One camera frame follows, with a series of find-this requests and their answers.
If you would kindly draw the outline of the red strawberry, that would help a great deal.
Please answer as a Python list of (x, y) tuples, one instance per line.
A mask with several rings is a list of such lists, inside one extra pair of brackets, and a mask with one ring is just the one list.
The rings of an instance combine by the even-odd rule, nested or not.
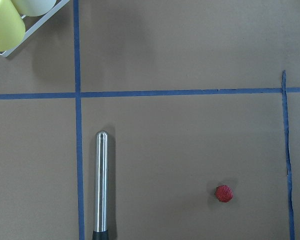
[(232, 189), (228, 185), (219, 185), (214, 193), (216, 199), (222, 203), (228, 203), (234, 197)]

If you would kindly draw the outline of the white cup on rack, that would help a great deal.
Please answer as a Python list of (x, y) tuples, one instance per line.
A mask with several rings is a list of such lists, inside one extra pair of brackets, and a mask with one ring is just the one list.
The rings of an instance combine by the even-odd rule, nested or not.
[(37, 17), (49, 12), (56, 0), (12, 0), (17, 11), (25, 16)]

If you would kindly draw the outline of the yellow cup on rack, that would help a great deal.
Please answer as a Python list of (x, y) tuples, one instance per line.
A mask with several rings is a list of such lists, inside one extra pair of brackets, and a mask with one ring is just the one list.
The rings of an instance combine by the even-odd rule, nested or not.
[(0, 0), (0, 52), (20, 44), (25, 32), (25, 24), (12, 1)]

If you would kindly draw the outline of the steel muddler black tip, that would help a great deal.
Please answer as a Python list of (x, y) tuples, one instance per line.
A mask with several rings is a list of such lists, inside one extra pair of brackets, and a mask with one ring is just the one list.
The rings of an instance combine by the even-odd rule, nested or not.
[(107, 240), (109, 136), (104, 130), (95, 136), (93, 240)]

